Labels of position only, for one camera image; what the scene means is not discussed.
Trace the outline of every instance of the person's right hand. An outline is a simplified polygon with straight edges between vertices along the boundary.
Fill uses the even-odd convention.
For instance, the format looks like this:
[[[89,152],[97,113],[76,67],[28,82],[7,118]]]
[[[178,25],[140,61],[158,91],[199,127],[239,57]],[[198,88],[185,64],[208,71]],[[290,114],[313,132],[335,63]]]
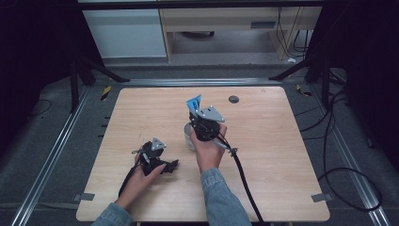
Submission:
[[[220,124],[219,133],[226,135],[227,126]],[[211,141],[199,141],[196,132],[191,128],[190,139],[194,144],[197,153],[197,163],[199,164],[199,171],[203,173],[210,168],[219,168],[225,150]]]

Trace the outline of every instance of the sleeve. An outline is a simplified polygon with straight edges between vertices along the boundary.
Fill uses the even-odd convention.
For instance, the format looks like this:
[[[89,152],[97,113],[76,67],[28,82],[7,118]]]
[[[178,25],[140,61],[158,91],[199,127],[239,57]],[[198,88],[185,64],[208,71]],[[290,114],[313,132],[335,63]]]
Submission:
[[[204,171],[201,181],[210,225],[251,225],[246,210],[229,190],[219,169]]]
[[[132,216],[122,207],[110,203],[97,217],[92,226],[130,226],[133,222]]]

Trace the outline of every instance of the white cup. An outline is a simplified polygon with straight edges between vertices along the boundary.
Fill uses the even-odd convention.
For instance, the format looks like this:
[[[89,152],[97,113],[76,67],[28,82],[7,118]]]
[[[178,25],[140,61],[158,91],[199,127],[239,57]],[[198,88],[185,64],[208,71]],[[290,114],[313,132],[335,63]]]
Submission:
[[[187,143],[187,146],[191,151],[195,151],[196,149],[194,148],[194,144],[190,139],[190,134],[191,134],[191,125],[190,122],[188,122],[184,126],[185,142]]]

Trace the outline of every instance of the gray carpet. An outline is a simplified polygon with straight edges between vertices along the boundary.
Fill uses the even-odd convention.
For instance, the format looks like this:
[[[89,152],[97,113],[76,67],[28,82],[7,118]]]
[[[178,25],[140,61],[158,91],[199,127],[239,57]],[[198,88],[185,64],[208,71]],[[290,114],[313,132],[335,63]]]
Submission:
[[[277,75],[287,69],[286,65],[259,66],[259,65],[232,65],[232,66],[195,66],[195,67],[133,67],[111,68],[111,71],[128,78],[237,78],[237,77],[268,77]],[[295,89],[295,84],[301,84],[304,91],[311,90],[303,82],[305,71],[295,73],[286,78],[280,86],[287,93],[294,114],[315,108],[312,111],[296,116],[300,129],[306,128],[322,118],[320,108],[313,96],[305,96]],[[97,82],[90,88],[88,100],[83,112],[75,124],[66,146],[59,157],[56,167],[44,188],[39,203],[71,203],[75,193],[84,191],[91,168],[98,149],[101,145],[107,119],[112,114],[119,91],[124,88],[107,77],[96,73]],[[101,101],[104,87],[112,85],[106,99]],[[63,123],[69,116],[71,94],[69,80],[64,79],[46,87],[41,99],[51,101],[51,107],[38,116],[32,116],[26,122],[10,147],[8,164],[2,166],[0,175],[0,210],[1,225],[12,221],[16,207],[34,183],[41,166],[48,153],[56,142],[57,135]],[[35,113],[46,110],[46,101],[38,102]],[[394,171],[388,159],[379,150],[367,147],[367,137],[362,133],[357,118],[351,107],[345,105],[345,100],[338,102],[334,108],[336,125],[342,131],[345,141],[353,151],[354,156],[363,172],[370,176],[381,189],[384,202],[383,208],[391,225],[399,225],[399,176]],[[323,173],[323,140],[309,139],[324,134],[326,123],[304,132],[305,145],[308,149],[311,162],[317,175]],[[331,136],[327,139],[327,167],[344,166],[343,160]],[[348,173],[331,175],[330,181],[340,194],[349,201],[362,206],[361,198]],[[320,183],[326,193],[331,191],[325,181]],[[320,223],[295,223],[294,225],[374,225],[369,214],[348,207],[335,197],[327,203],[331,218]],[[75,218],[76,210],[66,210],[38,206],[32,213],[27,225],[89,225],[89,222],[79,222]]]

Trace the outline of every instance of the wooden table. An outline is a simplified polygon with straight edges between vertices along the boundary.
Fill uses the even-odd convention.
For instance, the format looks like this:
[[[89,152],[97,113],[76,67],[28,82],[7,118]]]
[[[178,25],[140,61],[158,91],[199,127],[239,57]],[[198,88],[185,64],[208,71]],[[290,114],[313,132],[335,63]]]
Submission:
[[[252,196],[266,221],[324,221],[325,202],[283,88],[212,87],[123,89],[88,179],[76,217],[95,220],[118,197],[134,164],[133,150],[153,137],[167,144],[165,161],[179,159],[173,173],[160,175],[131,214],[136,221],[207,221],[195,153],[184,140],[185,101],[202,94],[200,107],[213,105],[226,119],[227,140],[238,148]],[[236,95],[239,103],[231,104]],[[234,160],[226,152],[220,170],[252,221],[257,221]]]

